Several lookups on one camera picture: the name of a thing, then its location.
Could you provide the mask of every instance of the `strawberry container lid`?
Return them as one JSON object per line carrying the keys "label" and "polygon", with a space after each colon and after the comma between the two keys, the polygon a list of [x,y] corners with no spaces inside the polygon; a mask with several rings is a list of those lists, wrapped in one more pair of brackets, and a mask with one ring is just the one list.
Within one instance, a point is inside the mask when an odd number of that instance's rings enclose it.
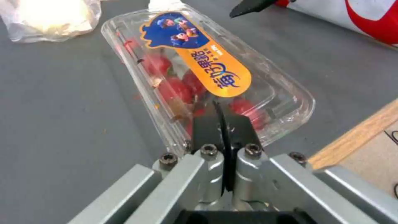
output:
{"label": "strawberry container lid", "polygon": [[214,98],[249,117],[263,146],[307,122],[311,94],[186,4],[117,16],[101,29],[128,68],[168,151],[185,153],[192,119]]}

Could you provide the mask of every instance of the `plastic bag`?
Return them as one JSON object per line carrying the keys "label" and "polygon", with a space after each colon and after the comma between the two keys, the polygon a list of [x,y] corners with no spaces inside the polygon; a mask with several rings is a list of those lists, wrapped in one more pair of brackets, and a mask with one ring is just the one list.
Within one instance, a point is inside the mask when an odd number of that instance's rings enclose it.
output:
{"label": "plastic bag", "polygon": [[0,15],[14,42],[60,42],[92,31],[100,0],[0,0]]}
{"label": "plastic bag", "polygon": [[398,47],[398,0],[278,0],[277,4]]}

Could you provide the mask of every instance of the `wooden board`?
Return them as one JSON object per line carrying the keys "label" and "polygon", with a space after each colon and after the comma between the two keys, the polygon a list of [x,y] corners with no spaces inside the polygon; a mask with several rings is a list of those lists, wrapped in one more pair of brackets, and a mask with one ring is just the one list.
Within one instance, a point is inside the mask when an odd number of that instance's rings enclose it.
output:
{"label": "wooden board", "polygon": [[398,120],[398,99],[327,145],[308,161],[314,169],[335,165]]}
{"label": "wooden board", "polygon": [[395,197],[393,186],[398,183],[397,162],[398,145],[386,133],[381,132],[359,150],[340,161],[339,165]]}

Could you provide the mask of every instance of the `screw head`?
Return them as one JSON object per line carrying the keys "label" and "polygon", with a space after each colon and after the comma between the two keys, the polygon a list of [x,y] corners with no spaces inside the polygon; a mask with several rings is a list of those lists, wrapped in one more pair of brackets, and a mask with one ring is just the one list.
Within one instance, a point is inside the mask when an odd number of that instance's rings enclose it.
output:
{"label": "screw head", "polygon": [[217,156],[217,147],[213,144],[205,144],[200,148],[200,154],[205,160],[212,160]]}
{"label": "screw head", "polygon": [[178,162],[178,157],[176,154],[171,152],[166,152],[159,159],[159,165],[163,169],[170,170],[172,169]]}
{"label": "screw head", "polygon": [[245,146],[245,154],[252,157],[259,159],[262,153],[262,149],[259,145],[249,143]]}
{"label": "screw head", "polygon": [[185,147],[185,152],[190,152],[192,150],[191,140],[185,140],[184,147]]}
{"label": "screw head", "polygon": [[291,152],[289,153],[289,156],[302,166],[305,166],[307,164],[307,158],[305,157],[305,155],[299,152]]}

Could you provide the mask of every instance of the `sticker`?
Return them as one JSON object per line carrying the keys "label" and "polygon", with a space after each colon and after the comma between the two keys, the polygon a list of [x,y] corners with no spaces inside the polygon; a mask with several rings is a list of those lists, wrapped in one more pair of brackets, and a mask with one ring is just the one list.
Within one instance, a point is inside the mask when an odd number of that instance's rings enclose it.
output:
{"label": "sticker", "polygon": [[142,25],[140,31],[148,48],[176,50],[212,94],[234,97],[249,88],[250,71],[181,13],[159,14]]}

